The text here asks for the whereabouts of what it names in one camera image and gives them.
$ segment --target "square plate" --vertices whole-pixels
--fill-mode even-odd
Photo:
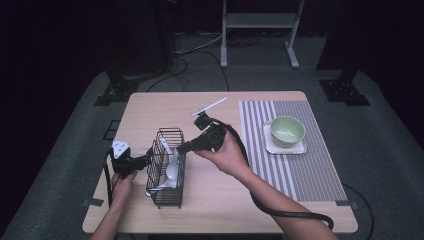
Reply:
[[[277,146],[272,141],[272,135],[271,135],[271,121],[265,122],[263,124],[263,130],[265,135],[265,147],[266,150],[272,154],[304,154],[307,150],[305,137],[302,139],[302,141],[296,143],[294,146],[290,148],[282,148]]]

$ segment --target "utensil holder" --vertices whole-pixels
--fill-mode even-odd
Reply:
[[[158,186],[167,179],[166,168],[170,163],[172,154],[169,154],[160,139],[164,138],[171,150],[184,143],[183,132],[179,128],[160,128],[153,141],[152,163],[147,168],[146,194],[150,195],[153,203],[160,209],[162,206],[178,206],[181,208],[184,190],[184,172],[186,155],[178,156],[178,177],[176,187],[164,187],[158,190]]]

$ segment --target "white metal stand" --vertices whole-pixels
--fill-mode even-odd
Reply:
[[[227,0],[223,0],[221,67],[228,66],[227,29],[228,28],[291,28],[290,40],[285,42],[286,50],[293,68],[299,68],[299,62],[293,50],[300,17],[305,0],[299,1],[296,13],[227,13]]]

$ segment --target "forearm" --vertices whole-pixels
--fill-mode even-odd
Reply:
[[[288,212],[309,212],[307,208],[276,190],[250,169],[245,170],[237,179],[268,208]],[[274,216],[273,219],[291,239],[337,239],[319,220]]]
[[[96,231],[91,236],[92,240],[115,239],[118,230],[119,220],[124,212],[124,207],[118,203],[112,203],[111,207],[103,217]]]

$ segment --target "bowl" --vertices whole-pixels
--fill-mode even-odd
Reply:
[[[271,122],[272,141],[279,147],[290,148],[302,141],[305,127],[294,117],[279,116]]]

